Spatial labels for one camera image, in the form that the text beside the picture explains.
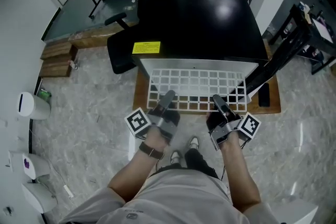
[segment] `shoe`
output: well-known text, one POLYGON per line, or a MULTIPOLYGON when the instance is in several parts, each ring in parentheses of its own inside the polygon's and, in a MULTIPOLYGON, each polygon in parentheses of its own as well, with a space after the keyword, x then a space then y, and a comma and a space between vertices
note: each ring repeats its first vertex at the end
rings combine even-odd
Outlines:
POLYGON ((194 148, 196 150, 199 149, 199 140, 198 140, 197 136, 191 137, 191 139, 189 141, 189 148, 194 148))
POLYGON ((180 151, 173 151, 172 155, 170 155, 170 164, 174 163, 181 163, 181 152, 180 151))

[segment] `black strap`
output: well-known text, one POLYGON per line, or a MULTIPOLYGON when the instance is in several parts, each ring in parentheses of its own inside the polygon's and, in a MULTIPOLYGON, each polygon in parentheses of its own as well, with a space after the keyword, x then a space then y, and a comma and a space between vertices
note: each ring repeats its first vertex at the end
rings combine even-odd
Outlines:
POLYGON ((139 146, 139 149, 142 152, 145 152, 148 156, 153 157, 155 159, 162 159, 164 156, 163 152, 157 151, 150 146, 147 146, 144 142, 142 142, 139 146))

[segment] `yellow warning label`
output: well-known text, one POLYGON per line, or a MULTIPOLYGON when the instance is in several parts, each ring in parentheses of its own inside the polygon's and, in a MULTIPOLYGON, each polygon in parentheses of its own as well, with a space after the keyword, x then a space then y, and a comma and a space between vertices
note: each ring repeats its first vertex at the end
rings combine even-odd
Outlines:
POLYGON ((160 52, 160 41, 135 42, 133 54, 158 54, 160 52))

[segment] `white bin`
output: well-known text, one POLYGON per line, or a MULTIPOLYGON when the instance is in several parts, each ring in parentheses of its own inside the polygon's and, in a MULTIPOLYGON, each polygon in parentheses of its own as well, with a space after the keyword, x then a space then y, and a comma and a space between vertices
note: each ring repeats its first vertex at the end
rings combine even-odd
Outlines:
POLYGON ((45 120, 50 115, 50 105, 29 92, 22 92, 17 99, 17 112, 32 120, 45 120))
POLYGON ((22 161, 24 171, 31 179, 50 174, 49 163, 40 156, 34 154, 22 154, 22 161))
POLYGON ((22 184, 22 191, 27 202, 41 214, 51 211, 57 205, 56 198, 41 184, 22 184))

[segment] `shirt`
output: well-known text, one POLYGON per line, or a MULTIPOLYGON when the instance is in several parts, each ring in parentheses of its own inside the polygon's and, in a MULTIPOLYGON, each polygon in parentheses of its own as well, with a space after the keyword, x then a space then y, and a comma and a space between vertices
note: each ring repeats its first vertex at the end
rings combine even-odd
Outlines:
POLYGON ((244 214, 230 203, 225 184, 196 170, 171 169, 146 180, 128 203, 112 189, 103 188, 69 213, 60 224, 279 223, 267 204, 244 214))

